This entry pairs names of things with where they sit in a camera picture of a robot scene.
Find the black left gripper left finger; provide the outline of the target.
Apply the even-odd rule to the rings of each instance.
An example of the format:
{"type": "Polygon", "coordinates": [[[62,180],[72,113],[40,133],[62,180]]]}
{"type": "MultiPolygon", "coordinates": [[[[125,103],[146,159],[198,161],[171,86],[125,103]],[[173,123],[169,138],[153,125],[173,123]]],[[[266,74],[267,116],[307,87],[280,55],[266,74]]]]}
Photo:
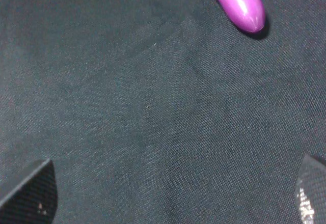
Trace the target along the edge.
{"type": "Polygon", "coordinates": [[[1,185],[1,223],[52,223],[58,207],[55,168],[36,160],[1,185]]]}

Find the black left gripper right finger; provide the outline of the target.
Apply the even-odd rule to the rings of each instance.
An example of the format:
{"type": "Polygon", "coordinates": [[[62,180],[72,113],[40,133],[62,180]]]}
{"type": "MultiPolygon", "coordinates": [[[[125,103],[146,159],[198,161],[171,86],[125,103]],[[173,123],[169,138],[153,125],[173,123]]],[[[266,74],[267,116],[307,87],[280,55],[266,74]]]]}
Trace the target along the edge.
{"type": "Polygon", "coordinates": [[[305,155],[298,171],[295,202],[302,223],[325,224],[325,161],[305,155]]]}

